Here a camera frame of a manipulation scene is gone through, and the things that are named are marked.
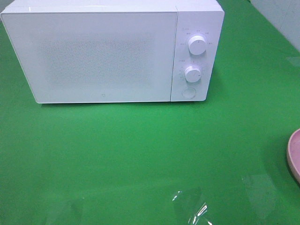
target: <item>microwave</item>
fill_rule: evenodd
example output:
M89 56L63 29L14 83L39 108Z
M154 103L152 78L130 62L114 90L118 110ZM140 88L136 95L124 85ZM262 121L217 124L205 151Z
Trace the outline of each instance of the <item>microwave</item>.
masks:
M15 0L1 13L37 103L203 101L215 0Z

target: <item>microwave control panel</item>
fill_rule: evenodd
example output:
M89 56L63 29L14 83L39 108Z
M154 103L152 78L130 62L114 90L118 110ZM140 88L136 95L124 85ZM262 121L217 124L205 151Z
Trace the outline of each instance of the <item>microwave control panel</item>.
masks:
M204 101L223 11L178 11L171 101Z

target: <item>white knob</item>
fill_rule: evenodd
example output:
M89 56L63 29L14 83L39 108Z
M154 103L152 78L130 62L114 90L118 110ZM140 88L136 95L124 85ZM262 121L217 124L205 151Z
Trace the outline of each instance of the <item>white knob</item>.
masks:
M201 79L201 71L199 67L190 66L184 72L187 82L195 83Z
M193 55L200 55L206 50L206 38L197 35L193 36L189 41L188 41L188 48L191 54Z

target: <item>round button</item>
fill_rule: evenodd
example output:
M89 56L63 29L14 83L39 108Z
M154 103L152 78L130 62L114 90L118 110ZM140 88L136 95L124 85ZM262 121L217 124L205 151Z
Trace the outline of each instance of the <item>round button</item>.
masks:
M206 50L206 38L202 35L193 36L188 41L188 48L191 54L200 55Z
M187 88L182 92L182 96L191 99L196 96L196 90L194 88Z
M187 82L195 83L201 79L201 71L199 67L190 66L184 72Z

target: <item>power knob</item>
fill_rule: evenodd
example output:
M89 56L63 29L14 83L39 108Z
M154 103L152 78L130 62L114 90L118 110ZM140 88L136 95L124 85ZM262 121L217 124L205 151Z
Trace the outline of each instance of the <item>power knob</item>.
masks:
M188 41L189 52L193 55L201 55L206 51L207 41L202 35L193 36Z
M195 83L201 79L201 70L199 67L190 66L184 71L184 76L187 82Z

